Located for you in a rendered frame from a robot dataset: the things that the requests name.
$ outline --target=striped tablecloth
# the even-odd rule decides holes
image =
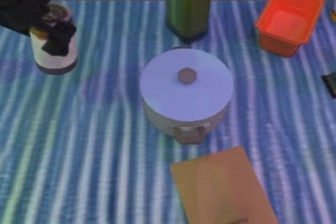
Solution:
[[[140,70],[179,45],[164,2],[69,2],[80,61],[62,77],[40,73],[29,39],[0,28],[0,223],[185,224],[169,165],[236,145],[281,224],[336,223],[336,101],[320,78],[336,71],[333,2],[291,59],[256,44],[264,4],[212,3],[193,47],[226,63],[236,90],[199,146],[159,133],[140,104]]]

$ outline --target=pot handle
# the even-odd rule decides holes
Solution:
[[[180,144],[200,144],[206,135],[204,125],[173,126],[173,134]]]

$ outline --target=pot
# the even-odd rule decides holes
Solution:
[[[153,58],[140,76],[148,120],[181,144],[199,144],[222,121],[233,78],[215,56],[176,48]]]

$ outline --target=green container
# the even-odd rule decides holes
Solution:
[[[208,27],[211,0],[166,0],[166,23],[182,42],[202,38]]]

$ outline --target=orange plastic bin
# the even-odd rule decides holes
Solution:
[[[269,0],[256,22],[260,47],[291,57],[309,41],[323,5],[324,0]]]

